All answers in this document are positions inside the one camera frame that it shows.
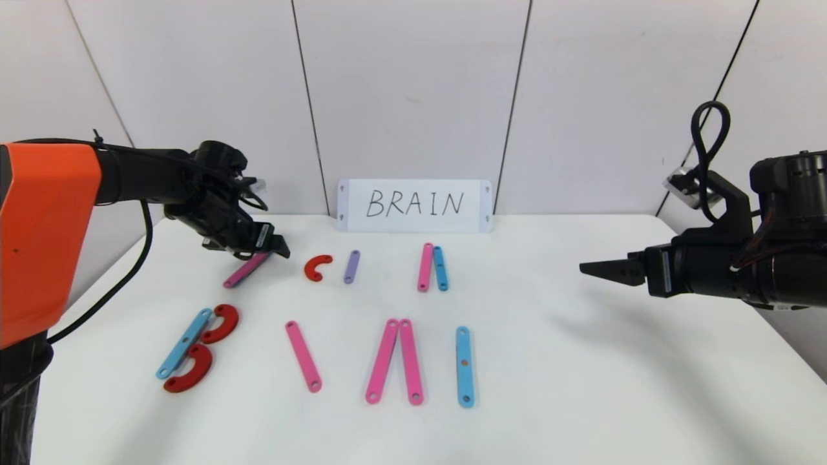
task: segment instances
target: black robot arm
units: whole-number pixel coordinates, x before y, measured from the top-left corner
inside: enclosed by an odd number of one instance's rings
[[[714,295],[762,309],[827,306],[827,151],[753,166],[750,185],[762,218],[754,234],[747,195],[705,168],[687,176],[700,171],[705,187],[726,202],[723,216],[626,260],[581,263],[581,272],[626,285],[647,282],[657,297]]]
[[[237,149],[205,141],[192,153],[98,145],[102,182],[97,204],[145,199],[163,204],[167,218],[204,237],[203,246],[226,250],[241,260],[257,252],[290,256],[273,225],[253,221],[239,203],[267,210],[251,190],[256,178],[243,177],[247,159]]]

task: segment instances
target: white table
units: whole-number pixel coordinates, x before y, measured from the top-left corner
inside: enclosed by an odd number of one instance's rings
[[[827,386],[738,301],[649,297],[582,275],[667,242],[647,216],[498,217],[490,235],[354,234],[331,218],[267,217],[293,251],[234,290],[239,263],[183,224],[155,227],[140,273],[55,346],[35,464],[827,463]],[[416,291],[422,244],[442,245],[451,289]],[[132,266],[135,245],[62,328]],[[356,282],[342,276],[361,250]],[[308,280],[304,263],[320,266]],[[192,390],[155,371],[204,307],[241,322]],[[385,394],[365,388],[383,325],[413,320],[425,402],[405,395],[396,348]],[[308,392],[284,324],[304,332],[323,388]],[[477,402],[457,403],[455,330],[473,334]]]

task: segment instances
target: pink plastic bar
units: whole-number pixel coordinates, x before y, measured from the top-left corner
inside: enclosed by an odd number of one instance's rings
[[[290,343],[293,344],[293,352],[296,352],[296,358],[299,360],[299,366],[302,368],[302,374],[304,375],[304,381],[308,384],[308,389],[310,389],[310,392],[319,392],[322,389],[322,378],[319,377],[316,365],[313,364],[313,358],[310,357],[308,346],[304,343],[299,324],[289,321],[284,327],[287,329]]]
[[[431,263],[433,262],[433,244],[425,242],[422,247],[422,263],[419,265],[419,280],[416,288],[419,292],[427,292],[431,286]]]
[[[269,252],[256,253],[250,260],[245,261],[244,265],[241,265],[241,268],[239,268],[235,273],[230,275],[226,281],[224,281],[224,287],[227,289],[236,287],[241,280],[255,271],[260,264],[264,263],[264,260],[267,260],[268,256],[270,256]]]
[[[405,364],[405,383],[408,384],[408,400],[411,405],[422,404],[422,379],[419,378],[419,362],[416,359],[414,327],[409,319],[399,321],[399,338],[402,340],[402,361]]]
[[[382,341],[379,343],[379,351],[376,354],[376,362],[373,364],[373,372],[370,374],[370,381],[367,383],[365,400],[368,404],[378,404],[382,398],[382,390],[385,388],[385,378],[388,376],[390,357],[394,354],[396,334],[399,332],[399,322],[389,319],[385,324],[385,332],[382,334]]]

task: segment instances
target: sign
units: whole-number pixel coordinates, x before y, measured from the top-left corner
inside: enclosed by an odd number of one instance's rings
[[[485,180],[341,180],[337,226],[352,233],[490,233]]]

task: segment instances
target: red curved piece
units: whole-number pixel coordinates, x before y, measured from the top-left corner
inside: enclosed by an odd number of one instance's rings
[[[187,355],[195,359],[195,366],[181,376],[173,376],[166,380],[164,389],[168,392],[184,392],[201,381],[213,365],[213,353],[207,346],[193,344],[187,351]]]
[[[204,331],[201,335],[201,342],[205,344],[217,343],[232,333],[232,330],[238,326],[238,310],[232,305],[221,304],[213,310],[215,316],[220,316],[224,319],[221,326],[209,331]]]
[[[316,271],[316,266],[323,263],[333,263],[333,257],[329,255],[319,255],[311,258],[304,266],[304,275],[311,281],[321,281],[322,273]]]

